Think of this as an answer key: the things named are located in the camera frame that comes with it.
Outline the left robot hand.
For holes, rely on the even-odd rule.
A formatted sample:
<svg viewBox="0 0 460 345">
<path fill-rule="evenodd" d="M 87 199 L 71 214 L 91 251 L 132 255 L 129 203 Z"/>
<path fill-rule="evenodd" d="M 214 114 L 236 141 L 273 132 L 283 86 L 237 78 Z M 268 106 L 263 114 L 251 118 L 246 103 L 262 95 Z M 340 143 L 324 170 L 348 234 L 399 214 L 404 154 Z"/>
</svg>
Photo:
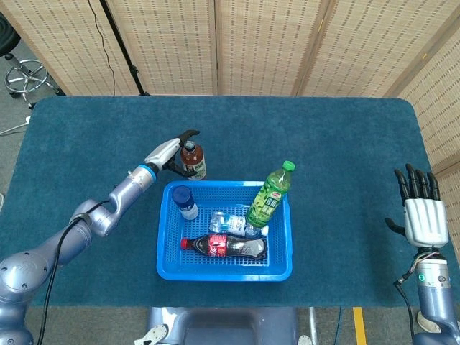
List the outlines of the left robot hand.
<svg viewBox="0 0 460 345">
<path fill-rule="evenodd" d="M 145 159 L 147 165 L 154 165 L 159 171 L 169 170 L 177 175 L 189 178 L 196 175 L 194 171 L 182 169 L 175 162 L 175 155 L 193 136 L 200 134 L 198 130 L 189 129 L 156 147 Z"/>
</svg>

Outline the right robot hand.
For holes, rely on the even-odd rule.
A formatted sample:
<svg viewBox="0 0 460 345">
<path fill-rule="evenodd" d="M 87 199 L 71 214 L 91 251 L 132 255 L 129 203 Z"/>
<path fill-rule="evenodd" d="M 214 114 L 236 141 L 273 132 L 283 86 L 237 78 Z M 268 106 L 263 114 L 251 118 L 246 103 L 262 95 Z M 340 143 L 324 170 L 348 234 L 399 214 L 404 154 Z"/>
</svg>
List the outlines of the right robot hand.
<svg viewBox="0 0 460 345">
<path fill-rule="evenodd" d="M 436 176 L 405 165 L 406 173 L 395 170 L 405 217 L 403 226 L 386 218 L 387 227 L 416 248 L 440 249 L 449 242 L 445 203 Z"/>
</svg>

